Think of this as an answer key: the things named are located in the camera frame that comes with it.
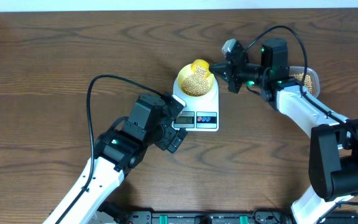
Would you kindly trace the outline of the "yellow measuring scoop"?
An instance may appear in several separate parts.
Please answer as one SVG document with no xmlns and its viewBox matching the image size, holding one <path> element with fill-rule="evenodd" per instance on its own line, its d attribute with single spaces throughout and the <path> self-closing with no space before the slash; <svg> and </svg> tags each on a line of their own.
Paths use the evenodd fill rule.
<svg viewBox="0 0 358 224">
<path fill-rule="evenodd" d="M 191 64 L 191 71 L 196 75 L 201 75 L 204 79 L 207 79 L 210 75 L 209 63 L 203 59 L 196 59 Z"/>
</svg>

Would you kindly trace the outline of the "pale yellow bowl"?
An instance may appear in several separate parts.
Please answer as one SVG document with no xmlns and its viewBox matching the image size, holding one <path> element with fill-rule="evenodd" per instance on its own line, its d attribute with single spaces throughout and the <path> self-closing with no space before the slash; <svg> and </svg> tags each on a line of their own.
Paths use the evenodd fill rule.
<svg viewBox="0 0 358 224">
<path fill-rule="evenodd" d="M 186 65 L 179 71 L 177 79 L 180 90 L 194 97 L 206 95 L 214 85 L 208 62 L 194 61 Z"/>
</svg>

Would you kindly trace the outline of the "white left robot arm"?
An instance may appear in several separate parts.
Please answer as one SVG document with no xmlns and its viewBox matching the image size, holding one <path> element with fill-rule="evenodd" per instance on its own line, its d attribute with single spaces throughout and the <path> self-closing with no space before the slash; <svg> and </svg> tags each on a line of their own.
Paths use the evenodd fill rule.
<svg viewBox="0 0 358 224">
<path fill-rule="evenodd" d="M 187 132 L 172 127 L 186 103 L 176 95 L 139 95 L 131 114 L 113 122 L 96 140 L 74 186 L 46 219 L 46 223 L 88 223 L 98 207 L 156 145 L 174 153 Z"/>
</svg>

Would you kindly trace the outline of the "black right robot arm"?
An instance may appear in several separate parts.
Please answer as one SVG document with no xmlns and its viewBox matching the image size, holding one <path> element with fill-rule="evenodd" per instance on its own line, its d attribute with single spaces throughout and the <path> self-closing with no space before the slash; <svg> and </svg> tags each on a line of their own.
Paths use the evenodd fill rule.
<svg viewBox="0 0 358 224">
<path fill-rule="evenodd" d="M 291 205 L 282 223 L 321 223 L 341 205 L 358 196 L 358 119 L 330 110 L 299 80 L 290 75 L 284 39 L 265 40 L 261 63 L 249 62 L 247 50 L 236 39 L 222 47 L 225 62 L 210 66 L 211 73 L 238 93 L 242 85 L 259 87 L 273 109 L 293 120 L 310 138 L 310 187 Z"/>
</svg>

